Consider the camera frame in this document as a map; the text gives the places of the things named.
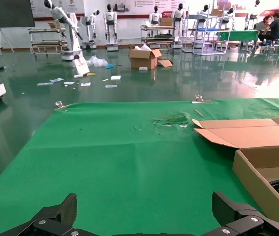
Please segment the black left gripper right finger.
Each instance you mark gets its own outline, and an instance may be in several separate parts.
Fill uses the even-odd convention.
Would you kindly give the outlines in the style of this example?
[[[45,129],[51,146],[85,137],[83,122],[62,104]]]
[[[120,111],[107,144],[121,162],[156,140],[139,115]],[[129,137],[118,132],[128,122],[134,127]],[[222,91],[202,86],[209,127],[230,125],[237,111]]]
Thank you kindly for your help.
[[[212,193],[212,214],[220,227],[205,236],[279,236],[279,222],[249,204],[230,200],[220,191]]]

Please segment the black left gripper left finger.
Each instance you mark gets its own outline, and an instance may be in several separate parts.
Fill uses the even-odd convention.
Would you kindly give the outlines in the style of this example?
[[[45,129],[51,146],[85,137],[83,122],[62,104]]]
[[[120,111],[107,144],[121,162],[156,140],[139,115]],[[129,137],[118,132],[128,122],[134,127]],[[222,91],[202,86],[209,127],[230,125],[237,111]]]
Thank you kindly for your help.
[[[60,204],[42,208],[28,222],[0,233],[0,235],[91,236],[91,232],[74,227],[77,209],[77,194],[70,193]]]

